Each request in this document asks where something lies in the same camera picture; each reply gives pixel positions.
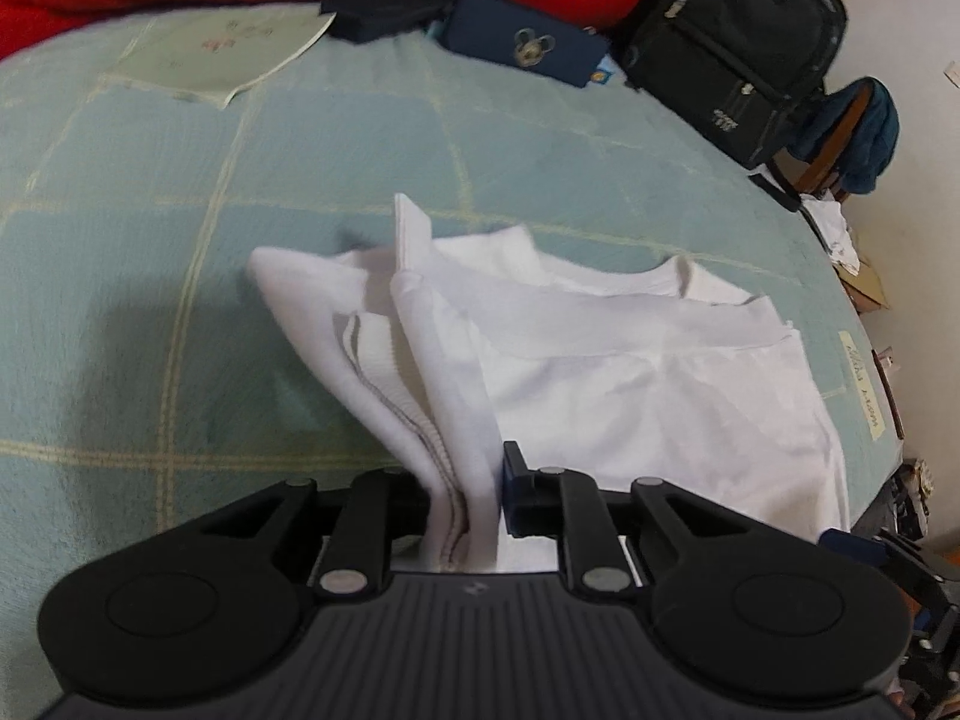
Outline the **white printed t-shirt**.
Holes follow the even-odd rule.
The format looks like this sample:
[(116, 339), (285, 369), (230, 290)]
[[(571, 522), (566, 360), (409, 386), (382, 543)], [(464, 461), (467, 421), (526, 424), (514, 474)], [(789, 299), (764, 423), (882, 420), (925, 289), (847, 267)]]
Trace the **white printed t-shirt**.
[(841, 440), (799, 332), (674, 257), (607, 273), (522, 226), (437, 238), (407, 197), (384, 249), (261, 247), (249, 275), (299, 359), (427, 491), (430, 571), (544, 571), (506, 533), (503, 447), (624, 491), (658, 476), (805, 539), (848, 528)]

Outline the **green plaid bed sheet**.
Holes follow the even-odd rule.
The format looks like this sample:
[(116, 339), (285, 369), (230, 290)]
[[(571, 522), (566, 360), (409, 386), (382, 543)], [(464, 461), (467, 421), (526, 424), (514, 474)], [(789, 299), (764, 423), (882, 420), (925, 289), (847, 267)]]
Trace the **green plaid bed sheet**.
[(2, 712), (57, 695), (36, 639), (60, 575), (288, 476), (342, 486), (381, 447), (291, 351), (261, 245), (387, 244), (397, 193), (441, 236), (523, 224), (605, 271), (680, 255), (804, 338), (866, 509), (900, 457), (867, 424), (869, 342), (814, 234), (672, 112), (405, 34), (332, 37), (229, 106), (112, 78), (185, 23), (130, 16), (2, 65)]

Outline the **wooden chair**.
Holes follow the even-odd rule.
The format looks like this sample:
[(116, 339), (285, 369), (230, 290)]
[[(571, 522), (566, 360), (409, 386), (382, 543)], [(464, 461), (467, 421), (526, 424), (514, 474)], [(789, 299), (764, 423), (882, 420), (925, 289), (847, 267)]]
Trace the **wooden chair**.
[(857, 88), (856, 96), (846, 107), (843, 115), (839, 117), (835, 128), (830, 132), (827, 140), (823, 142), (817, 156), (794, 181), (793, 187), (797, 192), (822, 197), (823, 193), (830, 190), (839, 203), (843, 203), (850, 196), (846, 190), (841, 188), (836, 163), (843, 156), (844, 150), (848, 148), (850, 141), (853, 139), (854, 131), (871, 102), (871, 96), (872, 89), (870, 86), (861, 85)]

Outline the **blue small box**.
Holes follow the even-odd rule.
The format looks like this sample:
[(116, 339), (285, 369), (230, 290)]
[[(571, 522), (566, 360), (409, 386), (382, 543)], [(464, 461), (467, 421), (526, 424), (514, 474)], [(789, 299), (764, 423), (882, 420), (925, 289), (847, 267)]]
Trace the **blue small box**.
[(625, 74), (610, 57), (604, 57), (589, 76), (589, 84), (594, 86), (623, 85)]

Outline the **navy mickey pouch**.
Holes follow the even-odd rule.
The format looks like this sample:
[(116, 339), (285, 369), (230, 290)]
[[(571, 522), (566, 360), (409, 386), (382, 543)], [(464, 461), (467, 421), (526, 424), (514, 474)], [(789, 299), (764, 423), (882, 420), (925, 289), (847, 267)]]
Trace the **navy mickey pouch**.
[(439, 33), (454, 54), (584, 88), (608, 54), (608, 41), (509, 0), (457, 0)]

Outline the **light green paper sheet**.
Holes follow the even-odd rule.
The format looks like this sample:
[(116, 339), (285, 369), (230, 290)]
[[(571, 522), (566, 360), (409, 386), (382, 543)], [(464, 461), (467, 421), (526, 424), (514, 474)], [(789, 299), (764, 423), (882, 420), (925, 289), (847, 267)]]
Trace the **light green paper sheet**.
[(224, 109), (308, 52), (334, 20), (319, 5), (215, 8), (135, 47), (106, 76)]

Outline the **black backpack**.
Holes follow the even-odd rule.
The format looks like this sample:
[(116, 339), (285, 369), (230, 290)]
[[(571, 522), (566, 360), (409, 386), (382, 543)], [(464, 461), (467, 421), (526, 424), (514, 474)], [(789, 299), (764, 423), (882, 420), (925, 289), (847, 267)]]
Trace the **black backpack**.
[(784, 145), (847, 24), (841, 0), (640, 0), (608, 39), (630, 86), (752, 169)]

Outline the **dark folded umbrella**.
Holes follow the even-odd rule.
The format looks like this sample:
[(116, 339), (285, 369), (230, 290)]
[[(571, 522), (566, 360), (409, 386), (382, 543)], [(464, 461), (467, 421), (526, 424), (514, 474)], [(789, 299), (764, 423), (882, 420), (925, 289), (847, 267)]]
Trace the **dark folded umbrella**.
[(334, 21), (327, 32), (352, 44), (368, 44), (382, 37), (425, 29), (443, 20), (457, 0), (324, 0), (322, 15)]

